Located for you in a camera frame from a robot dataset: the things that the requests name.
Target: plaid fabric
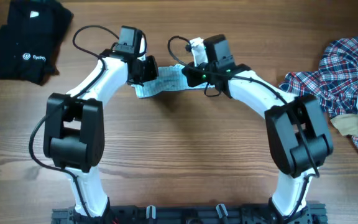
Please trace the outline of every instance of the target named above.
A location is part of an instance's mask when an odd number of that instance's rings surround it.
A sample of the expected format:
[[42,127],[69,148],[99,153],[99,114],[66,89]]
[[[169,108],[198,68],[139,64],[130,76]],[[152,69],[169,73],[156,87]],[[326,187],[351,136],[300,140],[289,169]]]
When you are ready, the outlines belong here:
[[[358,37],[332,42],[324,51],[316,72],[291,72],[280,84],[284,91],[320,99],[330,118],[358,114]],[[358,137],[352,137],[358,150]]]

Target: wooden table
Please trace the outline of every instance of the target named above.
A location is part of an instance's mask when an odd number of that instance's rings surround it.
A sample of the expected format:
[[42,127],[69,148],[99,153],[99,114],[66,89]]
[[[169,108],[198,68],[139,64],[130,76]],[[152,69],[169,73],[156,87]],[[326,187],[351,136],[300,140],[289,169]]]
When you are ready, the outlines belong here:
[[[0,3],[0,25],[9,5]],[[48,223],[52,208],[73,205],[61,173],[41,169],[27,143],[45,114],[48,96],[77,86],[95,58],[71,44],[82,26],[121,25],[147,34],[159,66],[175,64],[167,51],[173,35],[189,39],[225,34],[237,63],[277,84],[288,72],[316,70],[327,44],[358,35],[358,1],[114,1],[64,2],[75,17],[62,43],[59,76],[44,86],[0,81],[0,223]],[[94,52],[114,38],[86,30],[78,44]],[[174,50],[186,61],[191,55]],[[104,110],[106,147],[101,178],[113,205],[228,205],[265,203],[278,170],[270,157],[264,120],[248,106],[202,91],[162,93],[139,100],[122,87]],[[330,223],[358,223],[358,155],[331,128],[335,150],[313,180],[308,200],[326,203]],[[41,131],[36,139],[41,150]]]

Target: beige cloth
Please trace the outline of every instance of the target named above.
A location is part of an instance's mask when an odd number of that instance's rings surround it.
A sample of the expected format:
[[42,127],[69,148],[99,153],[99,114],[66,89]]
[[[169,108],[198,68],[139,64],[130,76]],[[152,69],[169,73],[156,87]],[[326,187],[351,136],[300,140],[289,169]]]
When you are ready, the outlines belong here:
[[342,114],[331,119],[332,124],[343,135],[358,137],[358,114]]

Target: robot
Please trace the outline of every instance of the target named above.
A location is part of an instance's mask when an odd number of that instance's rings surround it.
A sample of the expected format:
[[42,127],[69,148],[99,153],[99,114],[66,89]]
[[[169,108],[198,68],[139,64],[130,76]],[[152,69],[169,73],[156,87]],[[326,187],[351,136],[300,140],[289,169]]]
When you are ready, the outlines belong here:
[[[67,94],[53,93],[47,101],[46,115],[35,127],[29,143],[31,158],[40,166],[64,172],[68,177],[75,206],[56,209],[52,223],[108,224],[262,224],[327,223],[325,204],[306,202],[310,180],[319,177],[318,168],[333,153],[333,142],[323,112],[313,96],[296,97],[262,80],[250,67],[236,65],[224,35],[205,40],[174,36],[168,51],[184,65],[189,86],[207,82],[229,98],[250,106],[266,120],[270,153],[279,169],[276,191],[266,204],[226,207],[110,206],[99,178],[99,161],[104,151],[103,106],[126,83],[142,85],[158,77],[153,56],[145,56],[145,34],[134,27],[121,27],[119,41],[96,55],[91,74]],[[170,50],[173,39],[187,42],[194,61],[185,64]],[[67,128],[64,122],[80,121],[80,129]],[[45,123],[44,154],[54,166],[40,162],[34,155],[37,131]]]

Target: white logo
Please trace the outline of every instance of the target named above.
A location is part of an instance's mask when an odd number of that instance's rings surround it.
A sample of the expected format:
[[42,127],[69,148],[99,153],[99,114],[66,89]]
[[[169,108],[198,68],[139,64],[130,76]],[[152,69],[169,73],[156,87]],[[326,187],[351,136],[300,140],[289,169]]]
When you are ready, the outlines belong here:
[[36,60],[43,60],[44,62],[47,61],[47,59],[44,57],[44,56],[36,56],[36,55],[33,55],[32,58],[36,59]]
[[23,55],[23,59],[24,60],[28,60],[28,59],[30,59],[31,58],[31,54],[29,54],[29,53],[25,53],[24,55]]

